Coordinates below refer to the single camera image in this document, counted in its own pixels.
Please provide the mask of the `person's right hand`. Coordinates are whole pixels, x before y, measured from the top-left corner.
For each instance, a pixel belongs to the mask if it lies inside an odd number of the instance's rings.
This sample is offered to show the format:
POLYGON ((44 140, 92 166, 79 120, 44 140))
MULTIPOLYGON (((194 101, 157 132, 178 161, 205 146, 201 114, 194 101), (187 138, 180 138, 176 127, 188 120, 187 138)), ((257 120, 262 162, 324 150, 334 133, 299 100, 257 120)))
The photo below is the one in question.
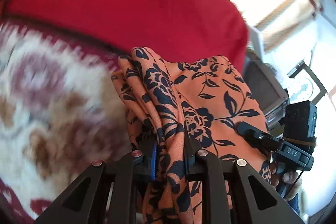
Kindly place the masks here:
POLYGON ((302 178, 299 177, 299 174, 296 171, 290 171, 284 173, 282 176, 278 175, 276 173, 277 172, 276 161, 272 161, 270 165, 270 171, 271 171, 271 185, 276 187, 280 181, 283 182, 284 184, 290 185, 290 191, 284 197, 284 199, 286 201, 291 201, 292 199, 294 199, 302 186, 302 178))

